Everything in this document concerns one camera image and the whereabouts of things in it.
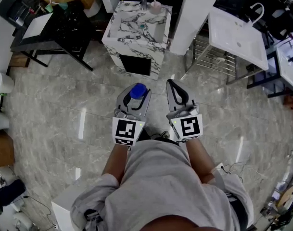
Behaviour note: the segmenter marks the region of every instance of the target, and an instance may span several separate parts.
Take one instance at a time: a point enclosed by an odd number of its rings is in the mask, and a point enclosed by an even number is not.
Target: shoe
[[[164,131],[160,137],[164,139],[170,139],[170,133],[168,131]]]

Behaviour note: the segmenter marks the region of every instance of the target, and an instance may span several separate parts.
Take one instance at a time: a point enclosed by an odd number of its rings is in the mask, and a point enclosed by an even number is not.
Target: black pants
[[[9,186],[0,189],[0,206],[8,206],[10,203],[25,192],[24,183],[18,179]]]
[[[147,134],[146,130],[143,129],[141,134],[140,134],[140,137],[138,138],[138,141],[147,141],[147,140],[151,140],[151,137]],[[167,143],[172,143],[172,144],[175,144],[175,145],[178,145],[178,143],[172,141],[172,140],[169,140],[169,139],[165,139],[165,138],[162,138],[162,137],[158,137],[156,139],[154,139],[156,141],[163,141],[163,142],[167,142]]]

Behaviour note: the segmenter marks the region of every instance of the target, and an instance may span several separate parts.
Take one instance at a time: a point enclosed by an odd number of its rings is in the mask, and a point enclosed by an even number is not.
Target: metal stand
[[[32,59],[34,62],[37,62],[38,64],[40,64],[40,65],[42,65],[42,66],[44,66],[44,67],[48,67],[47,64],[45,64],[45,63],[43,63],[42,61],[38,60],[36,57],[32,56],[31,54],[29,54],[29,53],[27,53],[27,52],[25,52],[25,51],[21,51],[21,53],[22,53],[23,55],[25,55],[26,57]]]
[[[197,37],[193,40],[192,64],[180,79],[182,80],[194,65],[210,68],[225,75],[236,78],[235,56],[226,51],[217,49]]]
[[[62,43],[62,42],[60,42],[60,41],[58,41],[57,43],[59,44],[59,46],[62,47],[62,49],[63,49],[68,55],[70,55],[72,58],[74,58],[78,63],[80,63],[82,66],[84,66],[87,70],[89,70],[89,71],[91,71],[91,72],[93,71],[93,68],[90,67],[86,62],[83,61],[83,55],[84,55],[84,54],[81,55],[82,57],[77,56],[75,53],[73,53],[71,50],[69,50],[69,49],[65,46],[64,43]]]
[[[275,81],[281,79],[281,74],[280,74],[280,68],[279,68],[279,61],[278,61],[277,53],[274,51],[274,52],[268,54],[267,55],[267,59],[269,60],[270,58],[274,58],[274,60],[275,60],[276,74],[273,75],[273,76],[270,76],[270,77],[266,77],[266,71],[263,71],[264,78],[262,80],[256,81],[256,82],[254,80],[252,84],[247,85],[247,89],[250,89],[250,88],[253,88],[253,87],[256,87],[256,86],[259,86],[259,85],[263,85],[263,84],[266,84],[266,83],[269,84],[271,82],[275,82]],[[282,95],[287,95],[287,94],[293,93],[293,90],[285,87],[285,84],[284,83],[283,83],[283,91],[276,92],[276,85],[275,85],[275,83],[273,84],[273,87],[274,87],[274,93],[269,94],[268,95],[268,98],[274,98],[274,97],[279,97],[279,96],[282,96]]]
[[[231,81],[227,81],[227,85],[231,85],[231,84],[237,82],[237,81],[240,80],[240,79],[244,79],[244,78],[251,77],[251,76],[253,76],[253,75],[255,75],[255,74],[258,74],[258,73],[260,73],[260,72],[263,71],[261,68],[256,67],[254,64],[251,64],[251,66],[254,68],[253,71],[248,72],[248,73],[246,73],[246,74],[244,74],[244,75],[242,75],[242,76],[238,76],[238,77],[236,77],[235,79],[233,79],[233,80],[231,80]]]

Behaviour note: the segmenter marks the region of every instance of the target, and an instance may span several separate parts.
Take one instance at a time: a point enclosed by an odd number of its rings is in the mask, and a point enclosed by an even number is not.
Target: black metal table
[[[273,51],[267,55],[267,59],[274,58],[276,73],[268,73],[263,71],[260,73],[262,75],[261,80],[256,81],[256,76],[254,76],[253,83],[247,85],[247,89],[259,86],[259,85],[272,85],[273,93],[268,95],[268,98],[278,97],[282,95],[287,95],[293,93],[293,85],[289,83],[283,76],[280,70],[280,62],[278,59],[278,50]],[[276,83],[281,82],[282,91],[277,91]]]
[[[83,56],[92,38],[92,25],[83,12],[81,1],[68,3],[63,10],[54,6],[54,11],[38,36],[23,38],[25,30],[19,29],[11,45],[12,52],[21,52],[38,64],[48,67],[37,55],[68,54],[89,71],[93,71]]]

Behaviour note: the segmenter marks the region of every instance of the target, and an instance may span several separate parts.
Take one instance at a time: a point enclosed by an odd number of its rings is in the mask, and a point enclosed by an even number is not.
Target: sink
[[[166,11],[163,15],[156,16],[149,12],[120,11],[111,25],[108,37],[162,43],[165,34],[166,14]]]
[[[210,45],[268,70],[266,50],[258,30],[215,7],[208,15],[208,23]]]
[[[293,63],[289,62],[289,59],[278,48],[276,48],[276,52],[279,62],[280,75],[293,87]]]
[[[172,7],[167,5],[162,5],[159,14],[152,14],[149,9],[143,11],[139,2],[119,2],[102,38],[115,65],[120,67],[119,73],[158,79],[167,47],[171,14]],[[129,68],[128,63],[122,62],[123,56],[150,59],[150,69],[146,71],[149,75],[141,74],[144,73],[138,71],[141,65],[133,66],[133,61],[129,61]]]
[[[169,8],[171,7],[163,5],[159,14],[151,14],[149,10],[142,11],[138,2],[122,1],[115,10],[106,36],[118,41],[133,39],[159,43],[166,48],[171,19]]]

